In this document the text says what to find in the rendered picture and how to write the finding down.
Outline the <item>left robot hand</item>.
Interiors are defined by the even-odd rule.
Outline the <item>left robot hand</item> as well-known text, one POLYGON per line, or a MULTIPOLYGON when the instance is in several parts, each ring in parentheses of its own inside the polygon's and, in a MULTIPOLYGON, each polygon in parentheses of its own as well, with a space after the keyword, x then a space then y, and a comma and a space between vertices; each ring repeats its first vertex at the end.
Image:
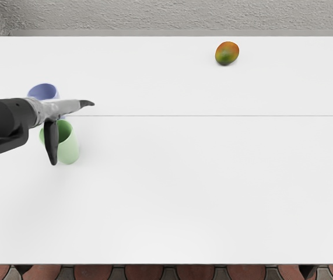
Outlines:
POLYGON ((58 161, 59 140, 57 120, 61 116, 75 113, 84 107, 94 106, 95 104, 89 100, 78 99, 37 100, 33 97, 26 97, 25 100, 31 105, 36 114, 36 121, 32 128, 44 124, 44 146, 50 163, 55 166, 58 161))

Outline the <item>light blue cup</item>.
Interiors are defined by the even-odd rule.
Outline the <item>light blue cup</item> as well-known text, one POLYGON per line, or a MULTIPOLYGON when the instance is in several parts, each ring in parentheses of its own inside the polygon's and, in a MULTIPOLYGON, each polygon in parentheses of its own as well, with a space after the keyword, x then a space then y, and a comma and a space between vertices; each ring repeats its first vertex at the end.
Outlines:
POLYGON ((33 108, 37 116, 37 123, 39 124, 41 123, 40 112, 38 111, 40 106, 38 105, 37 101, 52 100, 52 99, 56 100, 60 99, 60 94, 57 88, 52 84, 42 83, 34 86, 29 90, 25 100, 27 100, 31 105, 31 107, 33 108))

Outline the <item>light green cup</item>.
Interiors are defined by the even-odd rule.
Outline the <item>light green cup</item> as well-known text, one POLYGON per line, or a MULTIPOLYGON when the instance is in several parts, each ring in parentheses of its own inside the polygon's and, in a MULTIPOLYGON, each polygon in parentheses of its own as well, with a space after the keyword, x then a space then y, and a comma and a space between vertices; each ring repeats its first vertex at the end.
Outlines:
POLYGON ((50 163, 73 164, 79 158, 78 139, 73 126, 66 120, 47 121, 40 131, 50 163))

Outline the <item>green and orange mango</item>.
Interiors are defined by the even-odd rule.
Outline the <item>green and orange mango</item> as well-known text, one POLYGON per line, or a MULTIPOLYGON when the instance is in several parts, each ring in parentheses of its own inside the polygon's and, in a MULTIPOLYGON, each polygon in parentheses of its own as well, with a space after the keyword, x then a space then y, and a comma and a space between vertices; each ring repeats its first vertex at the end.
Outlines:
POLYGON ((238 45, 232 41, 222 42, 216 49, 215 60, 218 64, 229 65, 239 57, 240 49, 238 45))

